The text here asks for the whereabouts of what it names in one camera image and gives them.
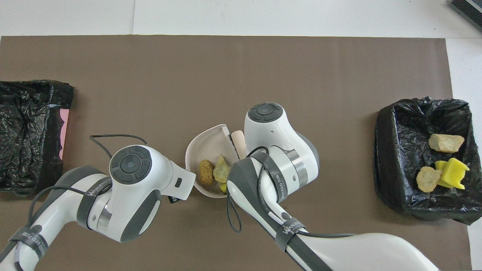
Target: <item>white container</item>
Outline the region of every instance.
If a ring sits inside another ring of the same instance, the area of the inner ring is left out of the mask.
[[[239,161],[238,153],[229,135],[229,129],[225,124],[217,125],[195,137],[186,150],[186,169],[196,174],[194,186],[199,192],[211,198],[226,198],[226,194],[219,188],[219,182],[214,181],[209,186],[199,182],[199,163],[208,159],[215,166],[220,154],[230,166]]]

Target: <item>black trash bag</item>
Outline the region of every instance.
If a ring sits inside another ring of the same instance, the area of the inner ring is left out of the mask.
[[[430,148],[431,134],[460,135],[465,142],[456,153]],[[416,176],[423,166],[455,157],[465,163],[465,190],[437,185],[431,193],[418,189]],[[380,199],[398,213],[422,220],[451,218],[470,225],[482,216],[482,178],[472,113],[463,100],[400,100],[380,110],[374,149],[375,189]]]
[[[60,109],[73,94],[58,81],[0,81],[0,191],[29,196],[60,178]]]

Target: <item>brown paper surface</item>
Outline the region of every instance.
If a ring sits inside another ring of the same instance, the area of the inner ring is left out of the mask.
[[[0,66],[3,81],[50,79],[75,87],[64,171],[92,165],[107,172],[109,159],[88,139],[92,134],[141,136],[184,166],[197,134],[220,123],[243,129],[251,106],[277,102],[320,154],[318,178],[281,204],[310,232],[394,234],[442,270],[470,269],[465,225],[393,212],[377,198],[372,173],[381,108],[403,98],[452,97],[443,39],[2,37]],[[101,142],[111,151],[137,143]],[[29,203],[0,193],[3,244],[26,222]],[[299,268],[240,213],[243,231],[237,234],[226,218],[226,200],[193,188],[185,202],[169,204],[163,197],[146,233],[129,243],[67,224],[37,270]]]

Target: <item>black rubber band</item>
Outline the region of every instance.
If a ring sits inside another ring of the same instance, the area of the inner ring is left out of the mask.
[[[281,173],[280,168],[276,165],[269,154],[264,152],[257,152],[250,157],[256,159],[258,162],[265,166],[266,171],[269,173],[269,178],[273,181],[276,188],[276,194],[278,196],[278,203],[282,202],[288,197],[288,187],[286,186],[286,180]]]
[[[98,180],[94,185],[92,185],[82,197],[80,201],[79,208],[77,210],[77,223],[82,227],[92,230],[89,228],[87,219],[89,218],[90,210],[94,205],[95,199],[98,195],[103,194],[112,186],[112,179],[110,177],[104,177]]]
[[[47,252],[49,245],[44,237],[32,228],[22,227],[9,239],[10,241],[22,242],[32,248],[39,259]]]
[[[283,252],[286,252],[286,246],[288,245],[288,242],[301,228],[305,228],[305,225],[301,224],[301,222],[299,222],[298,219],[294,217],[289,218],[276,231],[276,237],[274,238],[276,245]]]

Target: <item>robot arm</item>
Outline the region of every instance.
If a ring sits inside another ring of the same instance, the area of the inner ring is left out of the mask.
[[[119,150],[109,165],[111,177],[84,166],[66,172],[27,223],[0,254],[0,270],[34,270],[48,245],[71,221],[118,242],[142,234],[161,200],[169,195],[185,200],[195,175],[178,167],[153,148],[133,145]]]
[[[235,163],[228,176],[234,201],[305,270],[438,270],[402,238],[368,233],[327,236],[308,233],[278,204],[318,175],[314,146],[296,133],[284,109],[274,103],[251,108],[245,119],[246,152],[267,152]]]

